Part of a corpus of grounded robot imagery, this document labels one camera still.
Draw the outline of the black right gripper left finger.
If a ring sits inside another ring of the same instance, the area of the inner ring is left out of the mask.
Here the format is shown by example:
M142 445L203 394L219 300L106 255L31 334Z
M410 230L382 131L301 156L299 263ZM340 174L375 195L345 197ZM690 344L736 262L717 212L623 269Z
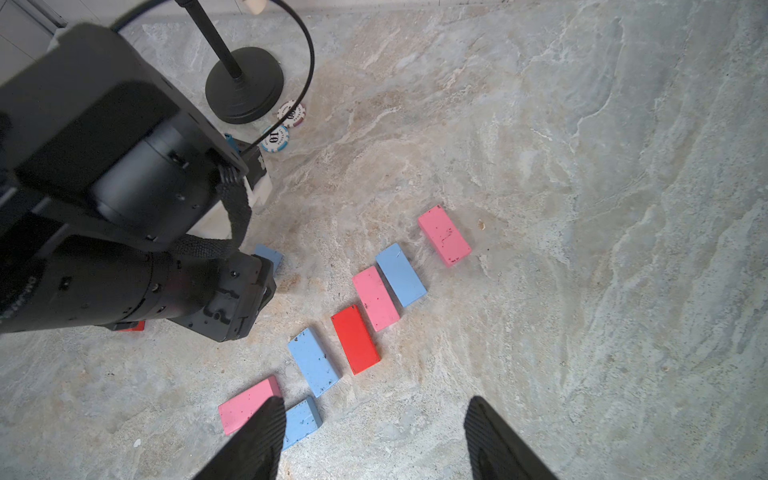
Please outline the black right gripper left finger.
M284 400L267 399L194 480L275 480L286 429Z

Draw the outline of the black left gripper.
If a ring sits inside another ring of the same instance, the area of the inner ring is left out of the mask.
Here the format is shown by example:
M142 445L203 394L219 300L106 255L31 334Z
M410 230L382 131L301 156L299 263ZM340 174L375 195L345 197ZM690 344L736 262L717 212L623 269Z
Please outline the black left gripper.
M276 293L275 263L242 252L219 263L204 294L203 305L171 322L216 342L246 338L260 311Z

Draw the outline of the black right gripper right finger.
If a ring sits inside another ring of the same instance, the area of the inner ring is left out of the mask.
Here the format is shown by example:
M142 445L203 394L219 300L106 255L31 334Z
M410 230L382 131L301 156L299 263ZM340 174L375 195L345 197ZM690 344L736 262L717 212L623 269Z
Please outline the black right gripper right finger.
M474 480L557 479L483 397L471 398L464 430Z

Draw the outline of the red block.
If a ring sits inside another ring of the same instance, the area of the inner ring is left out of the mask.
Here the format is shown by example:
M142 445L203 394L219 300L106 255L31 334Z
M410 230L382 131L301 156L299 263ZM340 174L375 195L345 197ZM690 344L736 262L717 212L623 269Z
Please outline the red block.
M338 312L331 320L354 375L362 373L381 360L356 305Z
M146 325L145 321L121 322L121 323L116 323L113 326L112 330L119 331L119 332L143 331L145 329L145 325Z

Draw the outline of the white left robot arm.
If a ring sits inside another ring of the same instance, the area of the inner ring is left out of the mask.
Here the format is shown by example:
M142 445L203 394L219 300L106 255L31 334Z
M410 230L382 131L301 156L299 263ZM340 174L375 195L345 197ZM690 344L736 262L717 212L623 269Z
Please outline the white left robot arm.
M121 35L74 27L1 88L2 332L245 338L276 291L241 250L266 173Z

